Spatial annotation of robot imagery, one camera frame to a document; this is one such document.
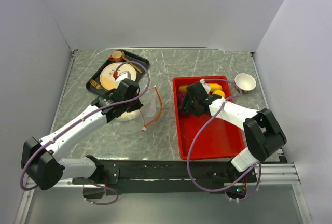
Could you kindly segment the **white radish with leaves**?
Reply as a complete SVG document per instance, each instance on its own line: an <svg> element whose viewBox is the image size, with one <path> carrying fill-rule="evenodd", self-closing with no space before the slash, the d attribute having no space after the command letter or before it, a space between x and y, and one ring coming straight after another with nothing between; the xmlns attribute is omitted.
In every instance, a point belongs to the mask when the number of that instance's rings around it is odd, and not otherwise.
<svg viewBox="0 0 332 224"><path fill-rule="evenodd" d="M121 116L119 116L117 120L120 122L131 121L136 119L139 115L140 115L139 110L134 110L132 112L125 112Z"/></svg>

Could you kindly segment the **clear zip bag orange zipper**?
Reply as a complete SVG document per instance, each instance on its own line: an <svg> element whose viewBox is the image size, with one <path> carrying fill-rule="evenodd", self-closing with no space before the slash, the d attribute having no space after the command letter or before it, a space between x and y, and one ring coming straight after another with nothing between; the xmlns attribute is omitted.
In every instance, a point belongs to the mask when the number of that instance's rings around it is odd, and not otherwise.
<svg viewBox="0 0 332 224"><path fill-rule="evenodd" d="M163 103L156 86L149 88L140 98L143 106L139 109L140 115L131 121L120 122L132 131L144 132L155 122L162 113Z"/></svg>

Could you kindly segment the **purple onion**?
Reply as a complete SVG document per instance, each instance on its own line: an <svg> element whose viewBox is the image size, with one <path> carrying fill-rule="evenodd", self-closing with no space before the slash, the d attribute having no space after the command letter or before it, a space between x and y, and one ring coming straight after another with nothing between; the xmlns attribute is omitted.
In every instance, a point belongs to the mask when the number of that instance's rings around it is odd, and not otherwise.
<svg viewBox="0 0 332 224"><path fill-rule="evenodd" d="M181 101L183 100L184 96L185 96L184 93L179 93L179 94L177 95L177 100L178 100L179 102L181 102Z"/></svg>

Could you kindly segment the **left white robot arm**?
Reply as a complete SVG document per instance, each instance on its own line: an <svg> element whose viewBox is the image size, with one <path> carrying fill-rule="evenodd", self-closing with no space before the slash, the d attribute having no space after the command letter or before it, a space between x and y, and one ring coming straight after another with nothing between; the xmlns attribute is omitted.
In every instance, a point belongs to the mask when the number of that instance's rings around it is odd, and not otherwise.
<svg viewBox="0 0 332 224"><path fill-rule="evenodd" d="M69 178L86 178L93 184L98 183L103 177L103 165L96 158L64 159L64 155L91 132L125 112L140 109L140 97L144 94L137 82L124 79L116 89L97 97L62 128L41 139L30 137L23 144L22 174L28 175L41 190Z"/></svg>

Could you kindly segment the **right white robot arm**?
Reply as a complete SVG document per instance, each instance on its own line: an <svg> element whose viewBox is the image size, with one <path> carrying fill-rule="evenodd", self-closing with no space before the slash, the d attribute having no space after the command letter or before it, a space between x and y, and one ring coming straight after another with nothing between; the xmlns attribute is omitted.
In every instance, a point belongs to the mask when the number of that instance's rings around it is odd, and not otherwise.
<svg viewBox="0 0 332 224"><path fill-rule="evenodd" d="M204 79L191 84L187 87L180 105L181 110L197 117L203 114L211 116L190 145L187 165L190 164L191 153L198 137L215 118L218 118L244 131L247 147L231 159L232 166L227 168L228 178L231 181L240 181L249 167L266 161L287 143L287 139L271 110L246 108L217 94L210 94L210 91L211 86Z"/></svg>

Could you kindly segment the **brown kiwi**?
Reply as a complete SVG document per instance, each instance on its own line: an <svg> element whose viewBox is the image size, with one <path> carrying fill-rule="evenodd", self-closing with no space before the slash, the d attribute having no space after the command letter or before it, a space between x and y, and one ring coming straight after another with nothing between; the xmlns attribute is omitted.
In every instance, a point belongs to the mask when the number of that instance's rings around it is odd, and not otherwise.
<svg viewBox="0 0 332 224"><path fill-rule="evenodd" d="M186 93L187 92L187 87L188 87L188 85L181 85L181 86L179 86L179 92L180 93Z"/></svg>

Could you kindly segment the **cream and orange plate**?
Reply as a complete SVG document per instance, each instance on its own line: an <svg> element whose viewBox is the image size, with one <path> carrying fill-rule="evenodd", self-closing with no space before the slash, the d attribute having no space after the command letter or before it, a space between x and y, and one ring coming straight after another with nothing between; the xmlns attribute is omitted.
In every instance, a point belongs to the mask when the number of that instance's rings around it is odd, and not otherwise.
<svg viewBox="0 0 332 224"><path fill-rule="evenodd" d="M113 77L113 73L115 69L120 65L120 62L112 63L107 65L100 73L100 84L106 90L111 90L117 88L115 83L115 78ZM137 77L137 72L135 68L130 64L125 64L120 67L118 70L118 74L128 71L130 73L130 79L135 81Z"/></svg>

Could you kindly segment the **gold spoon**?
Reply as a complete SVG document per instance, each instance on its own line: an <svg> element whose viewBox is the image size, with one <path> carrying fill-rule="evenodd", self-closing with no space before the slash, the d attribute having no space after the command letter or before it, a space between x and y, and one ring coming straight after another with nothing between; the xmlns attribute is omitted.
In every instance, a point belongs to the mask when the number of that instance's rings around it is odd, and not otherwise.
<svg viewBox="0 0 332 224"><path fill-rule="evenodd" d="M122 57L122 58L123 58L123 60L128 62L130 65L132 65L138 73L142 73L142 70L140 68L138 68L133 61L129 60L126 57Z"/></svg>

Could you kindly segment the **yellow banana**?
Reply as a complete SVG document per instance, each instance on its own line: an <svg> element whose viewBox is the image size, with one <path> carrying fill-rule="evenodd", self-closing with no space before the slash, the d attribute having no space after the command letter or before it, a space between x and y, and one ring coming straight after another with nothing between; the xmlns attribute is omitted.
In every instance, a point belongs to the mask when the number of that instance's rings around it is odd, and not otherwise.
<svg viewBox="0 0 332 224"><path fill-rule="evenodd" d="M210 86L210 95L218 95L221 96L222 98L226 98L226 94L223 91L223 87L220 84L217 83L209 83Z"/></svg>

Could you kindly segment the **dark green tray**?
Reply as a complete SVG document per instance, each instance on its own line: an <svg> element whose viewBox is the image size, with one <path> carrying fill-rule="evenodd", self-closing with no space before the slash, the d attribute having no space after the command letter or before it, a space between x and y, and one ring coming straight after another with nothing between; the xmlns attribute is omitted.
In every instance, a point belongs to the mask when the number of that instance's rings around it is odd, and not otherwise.
<svg viewBox="0 0 332 224"><path fill-rule="evenodd" d="M139 56L139 55L136 55L136 54L134 54L134 53L132 53L132 52L126 51L126 50L121 50L121 51L124 53L124 54L123 54L124 57L128 58L129 60L131 60L131 61L133 61L133 62L136 62L136 63L141 64L141 65L142 65L143 67L145 67L147 70L149 69L150 64L149 64L149 61L148 61L147 59L145 59L145 58L143 58L143 57L141 57L141 56ZM87 81L87 83L86 83L86 89L87 89L89 92L91 92L91 93L93 93L93 94L95 94L95 95L97 95L97 96L100 96L100 95L103 95L103 94L106 93L106 91L99 90L99 89L96 89L95 87L93 87L93 86L89 83L89 81L92 79L92 80L95 80L97 83L100 84L100 73L101 73L101 71L102 71L107 65L110 65L110 64L112 64L112 63L115 63L115 62L112 62L112 61L110 61L109 59L107 59L107 60L106 60L106 61L105 61L105 62L104 62L99 68L98 68L98 70L95 71L95 73L91 76L91 78L88 79L88 81ZM143 70L140 66L138 66L137 64L136 64L136 66L142 70L142 73L138 73L138 72L136 71L136 72L137 72L137 77L136 77L135 82L138 82L138 81L144 76L145 72L144 72L144 70Z"/></svg>

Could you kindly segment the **orange cup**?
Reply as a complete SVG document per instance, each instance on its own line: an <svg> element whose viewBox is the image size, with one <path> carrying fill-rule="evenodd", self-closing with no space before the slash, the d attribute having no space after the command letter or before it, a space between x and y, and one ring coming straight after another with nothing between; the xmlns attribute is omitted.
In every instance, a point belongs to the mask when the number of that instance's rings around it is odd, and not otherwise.
<svg viewBox="0 0 332 224"><path fill-rule="evenodd" d="M121 62L123 60L123 52L121 50L115 50L111 53L108 59L112 62Z"/></svg>

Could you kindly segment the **gold fork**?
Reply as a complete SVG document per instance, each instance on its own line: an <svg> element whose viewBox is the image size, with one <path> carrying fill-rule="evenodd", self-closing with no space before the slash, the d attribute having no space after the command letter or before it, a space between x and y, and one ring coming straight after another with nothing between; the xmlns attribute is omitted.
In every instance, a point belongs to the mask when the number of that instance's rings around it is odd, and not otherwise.
<svg viewBox="0 0 332 224"><path fill-rule="evenodd" d="M89 83L95 87L96 89L99 89L99 90L103 90L103 91L106 91L107 92L107 89L105 89L102 85L100 85L99 83L97 83L95 80L90 80Z"/></svg>

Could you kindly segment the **red plastic bin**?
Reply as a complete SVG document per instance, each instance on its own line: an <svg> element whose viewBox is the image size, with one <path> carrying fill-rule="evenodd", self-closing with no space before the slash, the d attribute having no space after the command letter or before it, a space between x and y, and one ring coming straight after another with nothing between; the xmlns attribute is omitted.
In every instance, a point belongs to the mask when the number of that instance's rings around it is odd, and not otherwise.
<svg viewBox="0 0 332 224"><path fill-rule="evenodd" d="M190 145L200 128L209 120L208 115L197 117L182 112L179 109L181 99L181 86L191 85L202 76L194 77L175 77L173 79L174 108L176 116L179 156L187 159ZM223 121L219 118L214 119L200 134L195 142L190 158L216 159L231 158L236 156L245 148L241 130L235 125Z"/></svg>

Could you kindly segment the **white bowl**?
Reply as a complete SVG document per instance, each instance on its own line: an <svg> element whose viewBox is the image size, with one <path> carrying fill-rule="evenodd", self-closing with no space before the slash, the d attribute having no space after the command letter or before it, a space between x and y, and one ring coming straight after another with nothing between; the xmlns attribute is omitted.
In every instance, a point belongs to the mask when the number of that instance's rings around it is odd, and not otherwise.
<svg viewBox="0 0 332 224"><path fill-rule="evenodd" d="M255 78L250 74L246 73L237 74L234 78L234 82L242 91L242 93L249 93L253 91L257 86Z"/></svg>

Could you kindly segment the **aluminium frame rail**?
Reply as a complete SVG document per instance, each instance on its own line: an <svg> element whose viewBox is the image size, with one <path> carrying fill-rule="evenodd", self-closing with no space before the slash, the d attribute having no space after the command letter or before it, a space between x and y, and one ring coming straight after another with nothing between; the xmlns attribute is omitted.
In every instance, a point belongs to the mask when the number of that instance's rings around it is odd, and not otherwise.
<svg viewBox="0 0 332 224"><path fill-rule="evenodd" d="M261 165L261 184L266 185L286 185L286 184L300 184L300 179L293 163L262 163ZM73 178L65 176L58 184L73 184ZM28 178L27 174L24 176L23 185L26 187L36 186L32 179Z"/></svg>

